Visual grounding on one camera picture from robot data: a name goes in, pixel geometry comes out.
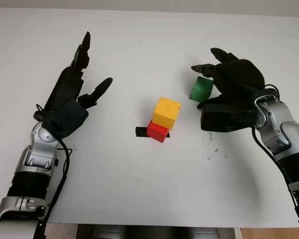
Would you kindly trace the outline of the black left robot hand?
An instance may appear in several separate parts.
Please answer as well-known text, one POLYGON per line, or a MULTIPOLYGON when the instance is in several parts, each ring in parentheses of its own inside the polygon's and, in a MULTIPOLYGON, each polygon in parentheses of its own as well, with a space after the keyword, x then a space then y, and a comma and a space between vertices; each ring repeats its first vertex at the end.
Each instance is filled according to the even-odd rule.
POLYGON ((37 110, 52 112, 68 99, 78 102, 83 108, 88 109, 97 104, 97 100, 106 92, 113 82, 111 77, 102 81, 91 94, 79 95, 83 86, 83 70, 88 67, 90 57, 90 32, 86 32, 82 43, 78 46, 70 66, 60 74, 47 103, 42 108, 36 105, 37 110))

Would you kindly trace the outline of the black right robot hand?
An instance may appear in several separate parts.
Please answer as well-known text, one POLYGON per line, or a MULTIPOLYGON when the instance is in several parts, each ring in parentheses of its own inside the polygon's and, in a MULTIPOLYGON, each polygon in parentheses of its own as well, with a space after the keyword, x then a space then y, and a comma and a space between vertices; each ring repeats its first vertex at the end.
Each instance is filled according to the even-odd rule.
POLYGON ((201 64, 191 69, 204 77, 212 78, 220 96, 210 101, 216 104, 233 105, 243 111, 254 111, 251 96, 265 88, 260 70, 249 60, 239 59, 233 53, 220 48, 211 48, 218 64, 201 64))

